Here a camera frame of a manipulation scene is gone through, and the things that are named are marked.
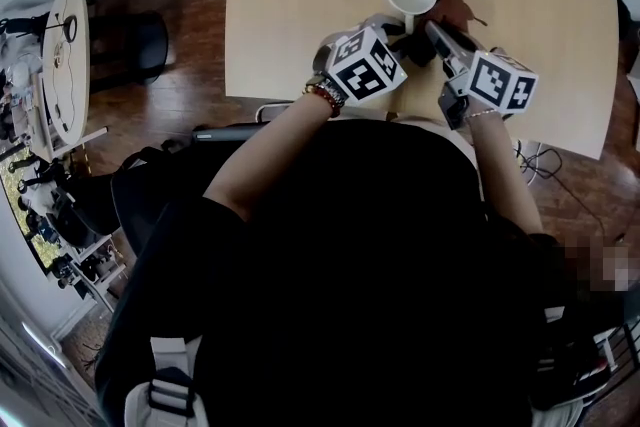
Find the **black office chair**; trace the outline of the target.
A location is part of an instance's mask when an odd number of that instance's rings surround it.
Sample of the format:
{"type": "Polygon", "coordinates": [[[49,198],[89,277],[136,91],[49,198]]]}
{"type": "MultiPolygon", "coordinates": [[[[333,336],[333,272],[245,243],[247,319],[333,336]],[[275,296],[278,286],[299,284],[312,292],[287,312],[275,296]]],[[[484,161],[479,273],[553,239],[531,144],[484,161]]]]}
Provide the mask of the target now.
{"type": "Polygon", "coordinates": [[[166,205],[201,196],[226,160],[261,123],[198,128],[175,152],[145,147],[112,175],[115,212],[135,255],[140,255],[166,205]]]}

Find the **black round stool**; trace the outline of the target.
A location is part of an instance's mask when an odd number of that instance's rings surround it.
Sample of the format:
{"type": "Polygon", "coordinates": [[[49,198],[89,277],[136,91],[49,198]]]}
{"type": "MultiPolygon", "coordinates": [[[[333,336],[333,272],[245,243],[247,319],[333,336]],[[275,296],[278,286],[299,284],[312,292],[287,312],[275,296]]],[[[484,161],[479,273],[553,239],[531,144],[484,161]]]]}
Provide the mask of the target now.
{"type": "Polygon", "coordinates": [[[169,53],[169,34],[156,11],[96,16],[89,20],[91,67],[122,64],[110,76],[92,78],[95,94],[127,84],[149,85],[164,72],[169,53]]]}

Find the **person's right forearm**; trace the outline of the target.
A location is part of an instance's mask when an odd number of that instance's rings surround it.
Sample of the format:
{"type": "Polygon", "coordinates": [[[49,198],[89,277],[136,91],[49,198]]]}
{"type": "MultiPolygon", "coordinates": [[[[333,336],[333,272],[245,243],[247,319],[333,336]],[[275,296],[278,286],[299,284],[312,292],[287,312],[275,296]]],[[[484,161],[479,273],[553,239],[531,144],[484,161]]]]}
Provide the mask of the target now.
{"type": "Polygon", "coordinates": [[[501,217],[527,234],[543,231],[534,197],[516,160],[501,115],[480,109],[466,117],[485,200],[501,217]]]}

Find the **person's black shirt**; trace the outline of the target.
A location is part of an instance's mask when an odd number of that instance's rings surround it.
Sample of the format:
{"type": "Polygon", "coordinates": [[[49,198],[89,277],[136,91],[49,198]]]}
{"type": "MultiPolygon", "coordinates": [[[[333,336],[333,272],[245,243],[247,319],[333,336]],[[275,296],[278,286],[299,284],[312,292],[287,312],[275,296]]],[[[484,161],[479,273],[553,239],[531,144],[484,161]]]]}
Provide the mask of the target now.
{"type": "Polygon", "coordinates": [[[248,219],[203,195],[221,159],[206,145],[158,177],[95,372],[110,427],[155,337],[199,341],[211,427],[533,427],[563,250],[486,205],[452,143],[330,122],[248,219]]]}

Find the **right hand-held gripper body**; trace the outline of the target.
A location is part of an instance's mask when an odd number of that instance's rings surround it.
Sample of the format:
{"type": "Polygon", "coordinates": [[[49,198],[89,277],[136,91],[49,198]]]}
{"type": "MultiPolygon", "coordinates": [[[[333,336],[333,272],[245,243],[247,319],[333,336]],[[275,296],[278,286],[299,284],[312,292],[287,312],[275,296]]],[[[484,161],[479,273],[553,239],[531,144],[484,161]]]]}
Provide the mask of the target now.
{"type": "Polygon", "coordinates": [[[507,55],[483,48],[468,50],[452,39],[457,74],[446,74],[438,104],[453,130],[462,127],[469,101],[508,118],[527,110],[538,84],[538,75],[507,55]]]}

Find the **person's left forearm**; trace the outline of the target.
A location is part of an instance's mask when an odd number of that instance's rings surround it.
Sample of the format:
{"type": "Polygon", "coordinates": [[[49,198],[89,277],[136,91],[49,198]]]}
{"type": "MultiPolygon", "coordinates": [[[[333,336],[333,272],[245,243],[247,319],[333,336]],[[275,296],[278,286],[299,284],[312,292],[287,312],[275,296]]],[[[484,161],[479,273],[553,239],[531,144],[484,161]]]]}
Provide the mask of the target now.
{"type": "Polygon", "coordinates": [[[314,92],[303,94],[229,157],[204,197],[248,220],[261,198],[332,114],[325,97],[314,92]]]}

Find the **cluttered shelf unit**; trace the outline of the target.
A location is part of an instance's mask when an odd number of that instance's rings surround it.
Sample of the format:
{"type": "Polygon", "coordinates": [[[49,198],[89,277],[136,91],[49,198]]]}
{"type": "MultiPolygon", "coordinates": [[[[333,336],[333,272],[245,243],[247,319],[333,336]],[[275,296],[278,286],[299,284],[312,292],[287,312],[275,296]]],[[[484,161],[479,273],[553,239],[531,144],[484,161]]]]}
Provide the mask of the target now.
{"type": "Polygon", "coordinates": [[[125,270],[110,174],[91,176],[73,159],[51,163],[19,153],[0,162],[0,184],[45,275],[80,298],[106,302],[125,270]]]}

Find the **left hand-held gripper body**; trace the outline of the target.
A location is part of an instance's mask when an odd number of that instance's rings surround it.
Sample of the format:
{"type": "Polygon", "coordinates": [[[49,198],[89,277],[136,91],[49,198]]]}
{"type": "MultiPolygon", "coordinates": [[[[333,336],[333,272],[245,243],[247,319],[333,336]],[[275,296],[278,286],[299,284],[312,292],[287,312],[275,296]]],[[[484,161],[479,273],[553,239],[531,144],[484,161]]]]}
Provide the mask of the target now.
{"type": "Polygon", "coordinates": [[[396,90],[407,72],[391,52],[381,25],[402,22],[397,18],[375,14],[346,31],[333,33],[320,43],[312,69],[325,77],[341,98],[360,105],[396,90]]]}

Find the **round white side table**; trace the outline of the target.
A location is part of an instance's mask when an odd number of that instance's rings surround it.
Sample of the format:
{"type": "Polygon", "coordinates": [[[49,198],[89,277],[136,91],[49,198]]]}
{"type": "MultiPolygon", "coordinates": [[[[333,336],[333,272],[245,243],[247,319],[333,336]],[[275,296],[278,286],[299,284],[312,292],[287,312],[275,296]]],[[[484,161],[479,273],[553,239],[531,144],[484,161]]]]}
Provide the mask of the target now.
{"type": "Polygon", "coordinates": [[[53,126],[65,144],[78,143],[85,132],[90,90],[90,37],[86,0],[55,0],[46,24],[42,80],[53,126]],[[78,20],[76,39],[65,40],[62,22],[78,20]]]}

